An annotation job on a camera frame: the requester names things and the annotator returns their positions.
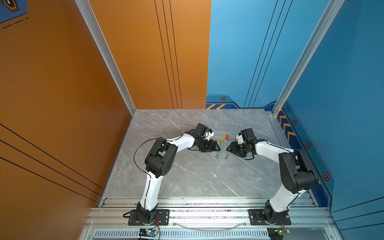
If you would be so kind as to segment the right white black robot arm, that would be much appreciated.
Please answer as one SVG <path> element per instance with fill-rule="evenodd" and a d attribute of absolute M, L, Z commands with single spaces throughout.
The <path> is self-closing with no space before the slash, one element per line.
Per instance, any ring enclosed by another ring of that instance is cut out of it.
<path fill-rule="evenodd" d="M 262 225 L 290 224 L 289 208 L 303 193 L 315 186 L 319 180 L 312 159 L 305 151 L 274 145 L 257 139 L 252 129 L 242 130 L 236 135 L 227 151 L 243 159 L 251 154 L 267 157 L 279 164 L 282 185 L 276 194 L 266 201 L 264 210 L 251 215 Z"/>

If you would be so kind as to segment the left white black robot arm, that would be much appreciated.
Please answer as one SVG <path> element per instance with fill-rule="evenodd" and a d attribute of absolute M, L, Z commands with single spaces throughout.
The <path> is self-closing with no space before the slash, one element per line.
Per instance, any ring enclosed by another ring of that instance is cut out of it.
<path fill-rule="evenodd" d="M 201 153 L 219 152 L 220 147 L 214 141 L 212 129 L 198 124 L 195 129 L 189 130 L 179 137 L 172 139 L 157 138 L 145 158 L 146 185 L 141 200 L 138 202 L 133 215 L 144 223 L 150 225 L 156 222 L 158 195 L 163 178 L 172 168 L 176 154 L 180 151 L 197 147 Z"/>

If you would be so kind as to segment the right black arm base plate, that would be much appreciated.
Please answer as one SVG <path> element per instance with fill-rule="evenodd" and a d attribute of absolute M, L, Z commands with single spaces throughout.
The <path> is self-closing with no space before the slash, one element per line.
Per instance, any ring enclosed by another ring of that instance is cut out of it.
<path fill-rule="evenodd" d="M 270 209 L 250 209 L 248 213 L 252 226 L 290 226 L 292 224 L 289 210 L 277 213 Z"/>

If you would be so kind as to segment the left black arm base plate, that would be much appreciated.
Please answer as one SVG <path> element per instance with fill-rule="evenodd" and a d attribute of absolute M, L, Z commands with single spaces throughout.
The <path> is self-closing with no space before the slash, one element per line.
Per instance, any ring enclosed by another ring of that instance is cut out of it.
<path fill-rule="evenodd" d="M 168 226 L 170 220 L 170 210 L 156 210 L 154 214 L 141 215 L 138 210 L 134 210 L 129 217 L 129 226 Z"/>

